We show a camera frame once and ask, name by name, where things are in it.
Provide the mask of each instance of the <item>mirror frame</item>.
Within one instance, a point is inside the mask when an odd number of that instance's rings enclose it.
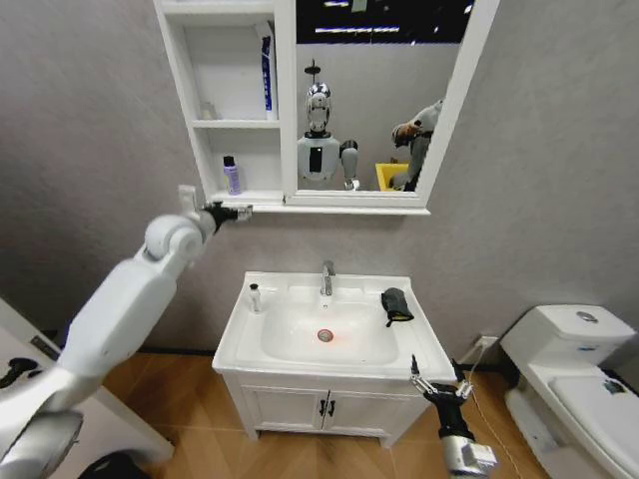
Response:
[[[296,0],[275,0],[278,83],[281,118],[282,177],[286,208],[320,208],[323,213],[429,215],[426,208],[443,163],[461,107],[500,0],[476,0],[448,87],[441,115],[432,135],[415,192],[342,192],[298,190],[297,18]]]

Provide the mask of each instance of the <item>flush button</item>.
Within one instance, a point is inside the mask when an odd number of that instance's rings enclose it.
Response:
[[[597,319],[595,316],[593,316],[592,314],[586,311],[577,311],[577,315],[584,321],[593,322],[593,323],[599,322],[599,319]]]

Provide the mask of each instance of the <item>toilet lid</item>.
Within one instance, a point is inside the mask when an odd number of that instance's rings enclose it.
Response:
[[[638,477],[639,397],[605,376],[557,377],[550,387],[592,439]]]

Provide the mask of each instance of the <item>ceiling light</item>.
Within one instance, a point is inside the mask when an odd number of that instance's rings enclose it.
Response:
[[[316,28],[316,33],[397,33],[399,27],[335,27]]]

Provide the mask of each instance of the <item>white robotic arm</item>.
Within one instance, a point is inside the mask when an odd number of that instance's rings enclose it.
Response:
[[[251,207],[196,207],[181,187],[183,213],[153,220],[138,253],[118,264],[74,318],[57,363],[0,401],[0,479],[47,477],[82,425],[72,408],[142,345],[175,295],[176,279],[226,220]]]

